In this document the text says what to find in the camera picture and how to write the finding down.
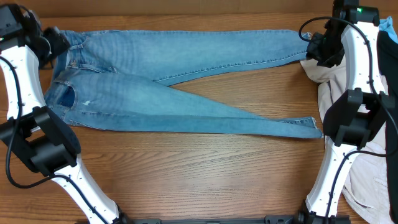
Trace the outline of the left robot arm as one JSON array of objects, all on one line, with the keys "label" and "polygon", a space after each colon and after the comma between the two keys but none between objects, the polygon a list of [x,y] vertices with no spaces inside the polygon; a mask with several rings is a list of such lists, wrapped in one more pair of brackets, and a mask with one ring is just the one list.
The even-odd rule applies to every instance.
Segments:
[{"label": "left robot arm", "polygon": [[1,70],[8,99],[7,121],[1,124],[6,176],[20,189],[54,181],[88,223],[132,223],[92,178],[76,134],[44,100],[39,70],[68,48],[64,35],[55,28],[43,30],[26,7],[1,5]]}]

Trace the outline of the light blue denim jeans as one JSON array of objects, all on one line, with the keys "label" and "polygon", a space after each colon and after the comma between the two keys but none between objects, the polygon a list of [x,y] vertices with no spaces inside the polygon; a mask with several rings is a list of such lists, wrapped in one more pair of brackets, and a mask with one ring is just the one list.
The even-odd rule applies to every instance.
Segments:
[{"label": "light blue denim jeans", "polygon": [[113,131],[323,136],[312,117],[268,119],[174,89],[194,79],[303,60],[307,43],[296,31],[63,34],[70,46],[56,59],[44,100],[67,124]]}]

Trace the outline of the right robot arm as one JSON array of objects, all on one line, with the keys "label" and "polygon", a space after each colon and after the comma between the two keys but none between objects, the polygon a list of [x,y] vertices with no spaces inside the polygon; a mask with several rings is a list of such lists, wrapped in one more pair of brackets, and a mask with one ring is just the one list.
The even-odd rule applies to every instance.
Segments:
[{"label": "right robot arm", "polygon": [[308,40],[307,55],[328,68],[345,60],[346,90],[325,113],[326,152],[320,171],[303,208],[288,223],[349,223],[349,217],[337,215],[349,170],[358,154],[367,154],[366,143],[394,119],[394,99],[386,95],[379,78],[378,9],[335,0],[325,20],[325,33],[314,33]]}]

